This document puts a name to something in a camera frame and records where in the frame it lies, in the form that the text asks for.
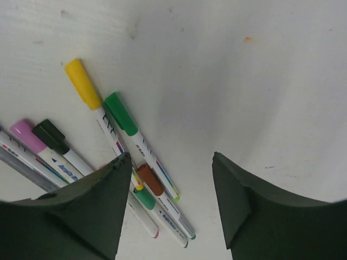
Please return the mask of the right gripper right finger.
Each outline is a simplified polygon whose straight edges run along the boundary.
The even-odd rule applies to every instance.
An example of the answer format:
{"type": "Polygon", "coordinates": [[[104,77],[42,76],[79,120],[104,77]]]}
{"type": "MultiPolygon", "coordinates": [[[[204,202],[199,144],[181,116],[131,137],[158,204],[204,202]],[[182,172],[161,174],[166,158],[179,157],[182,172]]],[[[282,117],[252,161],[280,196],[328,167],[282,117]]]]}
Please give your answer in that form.
{"type": "Polygon", "coordinates": [[[279,188],[217,152],[213,179],[233,259],[346,259],[346,201],[279,188]]]}

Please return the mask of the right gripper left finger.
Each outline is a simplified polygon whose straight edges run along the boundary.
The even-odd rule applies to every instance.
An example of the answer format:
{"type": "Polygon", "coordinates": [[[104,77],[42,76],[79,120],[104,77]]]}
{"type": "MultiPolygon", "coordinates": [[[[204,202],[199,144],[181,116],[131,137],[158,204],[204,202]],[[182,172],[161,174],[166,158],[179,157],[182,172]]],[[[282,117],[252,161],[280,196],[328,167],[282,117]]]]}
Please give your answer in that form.
{"type": "Polygon", "coordinates": [[[1,202],[1,259],[115,259],[131,156],[37,199],[1,202]]]}

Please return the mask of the dark green cap marker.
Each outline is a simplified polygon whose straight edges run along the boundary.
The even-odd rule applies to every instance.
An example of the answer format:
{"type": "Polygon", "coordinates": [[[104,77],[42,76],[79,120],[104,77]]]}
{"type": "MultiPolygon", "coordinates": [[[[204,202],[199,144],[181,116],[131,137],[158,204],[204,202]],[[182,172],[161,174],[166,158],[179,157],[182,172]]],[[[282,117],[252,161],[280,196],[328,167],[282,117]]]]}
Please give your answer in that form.
{"type": "Polygon", "coordinates": [[[179,201],[180,195],[178,189],[174,185],[163,165],[156,157],[150,145],[147,143],[146,138],[142,135],[140,129],[133,121],[125,105],[121,101],[120,95],[117,92],[112,93],[105,99],[104,104],[118,126],[132,139],[136,148],[142,154],[147,164],[154,171],[171,198],[175,202],[179,201]]]}

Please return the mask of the yellow cap marker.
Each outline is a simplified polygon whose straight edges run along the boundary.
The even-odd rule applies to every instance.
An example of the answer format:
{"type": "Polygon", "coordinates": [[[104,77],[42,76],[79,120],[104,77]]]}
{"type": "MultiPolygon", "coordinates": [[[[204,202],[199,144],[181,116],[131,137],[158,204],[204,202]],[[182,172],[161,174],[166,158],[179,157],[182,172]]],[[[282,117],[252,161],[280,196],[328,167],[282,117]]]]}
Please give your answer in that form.
{"type": "Polygon", "coordinates": [[[119,156],[124,153],[126,149],[122,144],[113,123],[108,118],[102,105],[102,99],[99,98],[97,91],[94,89],[80,59],[75,58],[66,64],[65,71],[82,101],[94,113],[95,119],[115,155],[119,156]]]}

